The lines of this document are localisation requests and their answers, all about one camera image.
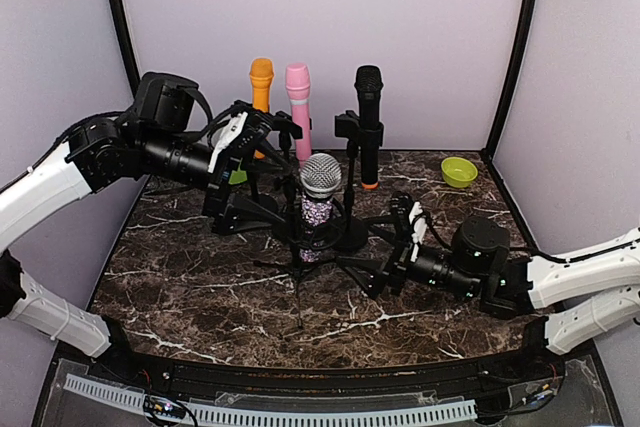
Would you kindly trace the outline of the black round-base stand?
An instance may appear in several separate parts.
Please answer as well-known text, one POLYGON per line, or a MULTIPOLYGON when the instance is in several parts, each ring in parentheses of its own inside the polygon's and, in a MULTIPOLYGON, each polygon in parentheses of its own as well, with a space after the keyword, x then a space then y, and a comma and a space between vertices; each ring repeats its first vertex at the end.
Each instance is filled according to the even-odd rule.
POLYGON ((278 111, 274 115, 273 127, 278 132, 280 148, 280 153, 273 155, 273 161, 280 168, 280 174, 274 187, 283 192, 285 203, 278 213, 279 220, 272 225, 272 230, 277 239, 300 247, 303 241, 299 203, 297 202, 300 187, 295 168, 290 161, 290 150, 293 140, 302 139, 302 128, 293 121, 289 114, 283 111, 278 111))
POLYGON ((255 109, 242 100, 236 100, 232 104, 232 113, 233 120, 246 114, 240 134, 232 141, 231 151, 236 157, 241 158, 241 168, 246 172, 249 183, 250 198, 264 209, 276 213, 278 209, 276 200, 259 192, 259 170, 263 165, 256 162, 257 153, 264 156, 269 153, 271 157, 275 156, 275 150, 267 140, 268 135, 275 129, 275 117, 255 109))
POLYGON ((361 118, 352 110, 334 118, 334 134, 347 140, 346 153, 349 159, 347 185, 343 194, 345 230, 334 248, 339 252, 354 252, 368 241, 367 225, 353 216, 355 204, 354 174, 357 155, 361 158, 361 179, 366 190, 377 188, 378 157, 382 146, 384 126, 380 121, 362 124, 361 118))

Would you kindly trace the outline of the black tripod shock-mount stand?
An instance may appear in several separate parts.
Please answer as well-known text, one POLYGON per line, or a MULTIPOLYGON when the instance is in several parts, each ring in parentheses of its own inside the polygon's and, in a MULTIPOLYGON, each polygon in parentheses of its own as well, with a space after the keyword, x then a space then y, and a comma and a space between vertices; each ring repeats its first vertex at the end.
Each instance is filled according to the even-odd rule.
MULTIPOLYGON (((297 196, 297 202, 299 203, 299 214, 301 218, 301 199, 303 195, 302 185, 299 183, 300 191, 297 196)), ((302 241, 300 247, 292 246, 287 242, 285 243, 290 250, 291 260, 288 263, 278 263, 278 262, 266 262, 260 260, 254 260, 253 264, 256 267, 261 268, 273 268, 277 269, 282 274, 287 274, 291 277, 294 285, 294 295, 295 295, 295 305, 297 309, 297 326, 299 329, 303 328, 303 321, 301 315, 301 298, 300 298, 300 286, 303 280, 305 280, 315 269, 319 268, 322 265, 326 265, 333 261, 333 258, 321 259, 321 253, 331 249, 335 246, 335 244, 341 239, 345 230, 345 220, 343 219, 345 211, 344 208, 338 205, 338 202, 333 200, 333 214, 332 214, 332 224, 336 228, 337 238, 325 248, 320 248, 320 258, 318 261, 307 263, 303 262, 300 257, 301 249, 313 249, 313 246, 305 245, 302 241)), ((302 218, 301 218, 301 227, 303 231, 303 240, 304 240, 304 229, 302 226, 302 218)))

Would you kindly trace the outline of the purple glitter microphone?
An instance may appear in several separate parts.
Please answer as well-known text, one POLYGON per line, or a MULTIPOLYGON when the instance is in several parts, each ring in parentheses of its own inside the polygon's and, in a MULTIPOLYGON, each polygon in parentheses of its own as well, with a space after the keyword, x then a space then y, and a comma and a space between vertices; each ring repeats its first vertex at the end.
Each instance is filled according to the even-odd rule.
POLYGON ((320 258, 320 248, 325 248, 336 238, 336 228, 332 224, 333 194, 341 184, 342 174, 339 162, 327 153, 311 155, 300 170, 303 189, 301 218, 305 245, 313 249, 301 249, 303 262, 311 263, 320 258))

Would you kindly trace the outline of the black microphone orange base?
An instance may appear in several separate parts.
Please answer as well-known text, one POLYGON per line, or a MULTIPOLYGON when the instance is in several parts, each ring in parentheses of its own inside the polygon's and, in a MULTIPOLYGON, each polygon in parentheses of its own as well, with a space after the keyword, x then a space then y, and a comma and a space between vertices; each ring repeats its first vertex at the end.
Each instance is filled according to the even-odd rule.
POLYGON ((380 122, 383 82, 380 69, 374 65, 360 66, 356 71, 354 87, 359 107, 361 183, 365 189, 373 190, 378 186, 378 151, 383 136, 380 122))

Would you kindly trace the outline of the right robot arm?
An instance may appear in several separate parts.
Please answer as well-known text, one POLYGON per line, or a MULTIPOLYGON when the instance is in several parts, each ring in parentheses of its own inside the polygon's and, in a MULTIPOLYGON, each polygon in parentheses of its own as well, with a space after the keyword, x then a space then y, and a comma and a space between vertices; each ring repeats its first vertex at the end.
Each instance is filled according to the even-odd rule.
POLYGON ((393 250, 386 261, 340 256, 337 265, 370 298, 384 289, 399 294, 406 282, 428 285, 463 299, 478 299, 481 311, 510 320, 555 303, 582 297, 567 311, 530 322, 526 346, 510 360, 521 381, 534 379, 549 363, 549 351, 569 353, 639 312, 639 231, 561 257, 532 250, 511 258, 508 232, 479 216, 467 218, 449 245, 424 245, 434 229, 425 213, 403 214, 385 237, 393 250))

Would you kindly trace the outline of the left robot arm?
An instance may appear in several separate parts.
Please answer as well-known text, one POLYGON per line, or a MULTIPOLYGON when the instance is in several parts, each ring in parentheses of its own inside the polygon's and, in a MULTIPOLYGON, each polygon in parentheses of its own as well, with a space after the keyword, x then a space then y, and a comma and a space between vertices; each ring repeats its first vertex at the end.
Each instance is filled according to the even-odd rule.
POLYGON ((120 383, 141 374, 119 323, 88 313, 50 292, 10 254, 25 233, 73 202, 123 178, 155 175, 204 191, 204 216, 216 231, 230 232, 245 215, 251 228, 281 217, 253 194, 232 193, 237 168, 256 172, 256 152, 272 159, 269 170, 291 167, 268 141, 278 131, 298 139, 301 129, 284 112, 262 112, 236 101, 218 115, 184 77, 147 72, 133 104, 123 112, 89 116, 64 131, 34 165, 1 190, 1 315, 64 342, 92 359, 120 383))

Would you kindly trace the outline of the pink microphone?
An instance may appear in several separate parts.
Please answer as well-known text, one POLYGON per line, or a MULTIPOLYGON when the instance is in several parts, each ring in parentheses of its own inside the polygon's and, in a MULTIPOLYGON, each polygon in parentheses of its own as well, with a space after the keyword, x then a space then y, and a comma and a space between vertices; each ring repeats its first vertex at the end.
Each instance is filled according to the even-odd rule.
POLYGON ((306 64, 291 63, 286 66, 285 88, 291 106, 292 119, 302 129, 302 138, 295 141, 295 152, 299 165, 303 166, 312 152, 309 115, 311 80, 306 64))

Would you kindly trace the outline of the lime green plate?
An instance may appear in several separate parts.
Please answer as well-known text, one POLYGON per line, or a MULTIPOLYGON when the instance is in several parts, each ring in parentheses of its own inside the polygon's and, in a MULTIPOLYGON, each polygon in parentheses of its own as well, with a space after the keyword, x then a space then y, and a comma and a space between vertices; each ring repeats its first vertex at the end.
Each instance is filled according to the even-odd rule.
POLYGON ((229 178, 230 185, 232 186, 241 185, 246 183, 247 181, 248 181, 248 176, 247 176, 247 172, 244 169, 238 168, 231 172, 231 175, 229 178))

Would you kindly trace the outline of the lime green bowl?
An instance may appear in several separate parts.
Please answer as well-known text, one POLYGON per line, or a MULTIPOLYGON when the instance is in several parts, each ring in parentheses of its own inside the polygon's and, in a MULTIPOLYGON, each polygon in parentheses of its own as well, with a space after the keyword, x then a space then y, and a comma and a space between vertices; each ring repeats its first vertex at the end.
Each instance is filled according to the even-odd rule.
POLYGON ((453 188, 469 187, 478 176, 477 167, 461 157, 447 157, 441 162, 444 182, 453 188))

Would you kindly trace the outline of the black front rail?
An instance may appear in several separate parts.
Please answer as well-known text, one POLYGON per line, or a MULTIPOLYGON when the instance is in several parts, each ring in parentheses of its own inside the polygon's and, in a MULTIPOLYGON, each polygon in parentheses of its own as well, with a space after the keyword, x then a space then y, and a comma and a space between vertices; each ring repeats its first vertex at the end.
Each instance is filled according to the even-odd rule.
POLYGON ((128 351, 92 362, 89 370, 161 394, 236 393, 303 397, 365 396, 434 391, 479 396, 506 405, 507 390, 541 382, 561 386, 564 360, 531 346, 487 356, 445 359, 435 336, 414 321, 374 326, 331 322, 307 334, 291 319, 264 327, 252 321, 198 316, 154 327, 145 318, 126 328, 128 351))

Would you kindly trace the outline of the black left frame post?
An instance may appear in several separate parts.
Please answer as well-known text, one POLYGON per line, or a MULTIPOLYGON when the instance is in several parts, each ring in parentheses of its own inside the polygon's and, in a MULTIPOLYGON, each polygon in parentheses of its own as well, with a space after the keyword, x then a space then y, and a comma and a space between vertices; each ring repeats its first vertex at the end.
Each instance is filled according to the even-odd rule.
POLYGON ((124 0, 108 0, 116 40, 132 95, 136 94, 141 76, 129 30, 124 0))

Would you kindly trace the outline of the black frame post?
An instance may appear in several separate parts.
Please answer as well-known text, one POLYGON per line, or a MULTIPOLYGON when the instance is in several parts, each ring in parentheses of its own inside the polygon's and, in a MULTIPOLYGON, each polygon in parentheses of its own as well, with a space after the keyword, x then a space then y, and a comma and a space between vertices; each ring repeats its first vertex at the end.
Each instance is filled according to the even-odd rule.
POLYGON ((132 95, 136 94, 141 76, 129 30, 124 0, 108 0, 116 40, 132 95))
POLYGON ((496 155, 512 100, 515 94, 519 74, 523 64, 525 51, 529 39, 530 28, 533 20, 536 0, 522 0, 516 25, 513 45, 509 57, 503 87, 498 100, 494 120, 489 131, 489 136, 484 152, 489 159, 496 155))

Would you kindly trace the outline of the black right frame post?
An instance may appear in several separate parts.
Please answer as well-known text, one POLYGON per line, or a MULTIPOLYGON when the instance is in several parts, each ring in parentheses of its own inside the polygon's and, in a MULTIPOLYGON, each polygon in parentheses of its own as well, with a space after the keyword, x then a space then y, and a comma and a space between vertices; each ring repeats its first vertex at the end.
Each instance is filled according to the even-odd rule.
POLYGON ((498 100, 494 120, 489 131, 489 136, 484 152, 489 159, 496 155, 512 100, 515 94, 519 74, 523 64, 525 51, 529 39, 530 28, 533 20, 536 0, 522 0, 516 25, 513 45, 509 57, 503 87, 498 100))

